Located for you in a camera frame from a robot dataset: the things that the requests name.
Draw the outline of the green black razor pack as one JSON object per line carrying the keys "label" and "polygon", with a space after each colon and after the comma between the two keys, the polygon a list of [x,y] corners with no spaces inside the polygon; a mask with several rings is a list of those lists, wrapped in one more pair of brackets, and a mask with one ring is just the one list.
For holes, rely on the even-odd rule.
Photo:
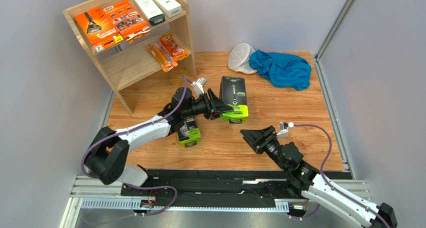
{"label": "green black razor pack", "polygon": [[195,146],[202,140],[195,116],[187,117],[184,125],[177,132],[178,142],[182,147]]}
{"label": "green black razor pack", "polygon": [[222,121],[231,124],[241,124],[247,121],[249,108],[244,78],[223,76],[220,84],[220,99],[233,108],[231,112],[220,114]]}

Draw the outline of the orange razor bag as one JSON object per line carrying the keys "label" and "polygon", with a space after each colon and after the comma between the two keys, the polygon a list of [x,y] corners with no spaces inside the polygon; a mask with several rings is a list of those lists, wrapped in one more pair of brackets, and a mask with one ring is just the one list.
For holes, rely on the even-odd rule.
{"label": "orange razor bag", "polygon": [[177,61],[166,50],[163,44],[157,40],[145,46],[148,53],[157,61],[163,72],[169,72],[178,66]]}
{"label": "orange razor bag", "polygon": [[172,55],[175,61],[181,61],[189,57],[188,51],[175,41],[172,32],[166,33],[161,36],[160,42],[165,47],[165,49]]}

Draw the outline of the white razor box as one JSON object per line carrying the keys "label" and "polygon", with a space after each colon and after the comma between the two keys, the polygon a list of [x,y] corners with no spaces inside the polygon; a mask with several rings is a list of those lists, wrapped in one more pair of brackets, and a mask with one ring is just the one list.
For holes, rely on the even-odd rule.
{"label": "white razor box", "polygon": [[176,0],[153,0],[168,18],[182,13],[182,5]]}
{"label": "white razor box", "polygon": [[134,0],[151,26],[166,21],[165,15],[153,0]]}

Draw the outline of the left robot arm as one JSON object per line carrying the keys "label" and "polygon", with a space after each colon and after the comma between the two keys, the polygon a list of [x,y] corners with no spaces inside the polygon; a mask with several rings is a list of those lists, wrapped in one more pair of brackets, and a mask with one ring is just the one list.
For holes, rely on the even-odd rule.
{"label": "left robot arm", "polygon": [[105,185],[121,182],[130,187],[141,187],[149,175],[141,166],[127,163],[129,153],[180,131],[186,118],[203,115],[214,120],[231,111],[233,108],[222,102],[211,89],[194,98],[190,89],[178,88],[171,102],[151,119],[123,129],[101,128],[83,155],[82,171]]}

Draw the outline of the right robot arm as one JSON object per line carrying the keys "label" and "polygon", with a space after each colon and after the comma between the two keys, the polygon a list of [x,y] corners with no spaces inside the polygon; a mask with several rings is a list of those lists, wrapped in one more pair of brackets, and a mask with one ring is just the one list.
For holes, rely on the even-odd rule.
{"label": "right robot arm", "polygon": [[281,122],[280,131],[274,126],[260,130],[242,129],[245,142],[257,154],[267,154],[286,174],[286,190],[292,196],[303,197],[328,209],[353,226],[360,228],[396,228],[398,222],[392,206],[377,205],[344,189],[324,173],[325,163],[317,169],[304,160],[298,147],[279,139],[288,135],[293,122]]}

